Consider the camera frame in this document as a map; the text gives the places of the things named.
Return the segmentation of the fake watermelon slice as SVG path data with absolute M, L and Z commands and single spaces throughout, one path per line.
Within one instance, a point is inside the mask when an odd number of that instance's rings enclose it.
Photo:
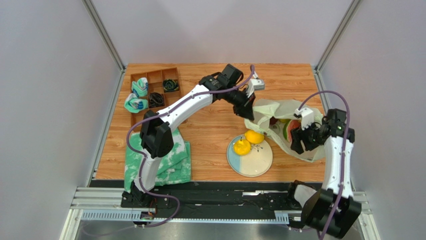
M 282 131 L 284 139 L 287 142 L 291 143 L 292 142 L 291 131 L 299 128 L 300 126 L 301 126 L 301 122 L 299 120 L 296 120 L 296 119 L 291 119 L 288 122 L 286 122 L 284 124 L 283 131 Z

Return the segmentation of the avocado print plastic bag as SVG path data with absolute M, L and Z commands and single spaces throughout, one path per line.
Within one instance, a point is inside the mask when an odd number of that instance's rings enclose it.
M 298 154 L 291 150 L 291 143 L 287 142 L 283 137 L 283 128 L 285 123 L 281 120 L 295 120 L 295 109 L 301 105 L 301 101 L 297 100 L 270 100 L 259 99 L 253 105 L 254 120 L 244 120 L 245 127 L 274 141 L 285 153 L 290 156 L 296 157 L 300 160 L 313 163 L 325 157 L 325 150 L 323 146 L 319 146 L 311 151 L 305 151 Z M 275 125 L 269 125 L 270 118 L 279 119 Z

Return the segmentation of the dark red fake fruit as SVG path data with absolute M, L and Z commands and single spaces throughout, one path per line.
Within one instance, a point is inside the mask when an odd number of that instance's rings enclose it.
M 275 118 L 275 117 L 271 117 L 271 118 L 269 119 L 269 125 L 270 125 L 270 126 L 275 125 L 277 122 L 279 122 L 279 119 L 277 119 L 277 118 Z

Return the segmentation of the yellow fake lemon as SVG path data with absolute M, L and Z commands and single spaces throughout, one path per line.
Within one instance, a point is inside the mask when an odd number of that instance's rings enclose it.
M 264 141 L 265 136 L 261 133 L 258 133 L 252 129 L 249 129 L 244 133 L 245 139 L 252 145 L 260 144 Z

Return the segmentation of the yellow fake pear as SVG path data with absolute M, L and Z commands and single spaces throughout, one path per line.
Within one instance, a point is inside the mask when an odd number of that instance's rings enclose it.
M 233 144 L 233 151 L 238 156 L 245 156 L 251 151 L 251 143 L 243 137 L 237 139 Z

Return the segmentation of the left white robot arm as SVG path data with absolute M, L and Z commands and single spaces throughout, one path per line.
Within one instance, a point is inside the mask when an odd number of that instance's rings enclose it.
M 250 65 L 250 74 L 243 82 L 241 70 L 227 64 L 221 72 L 204 76 L 198 84 L 185 96 L 170 106 L 157 112 L 152 110 L 144 114 L 143 120 L 136 123 L 128 131 L 132 133 L 135 127 L 140 126 L 139 137 L 141 150 L 126 144 L 129 149 L 142 155 L 141 164 L 135 178 L 135 187 L 144 194 L 155 187 L 155 180 L 161 160 L 173 148 L 173 132 L 189 117 L 217 100 L 225 100 L 232 104 L 236 116 L 247 120 L 254 120 L 253 104 L 256 98 L 254 91 L 247 87 L 255 75 L 255 66 Z

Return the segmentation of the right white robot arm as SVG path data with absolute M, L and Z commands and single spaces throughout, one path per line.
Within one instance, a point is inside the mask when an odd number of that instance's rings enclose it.
M 296 109 L 294 116 L 301 126 L 291 130 L 290 148 L 298 154 L 323 147 L 325 176 L 321 188 L 295 180 L 288 189 L 288 199 L 302 207 L 301 223 L 320 232 L 320 238 L 330 235 L 342 239 L 362 211 L 354 200 L 350 180 L 350 161 L 355 131 L 349 127 L 349 113 L 330 109 L 317 124 L 308 107 Z

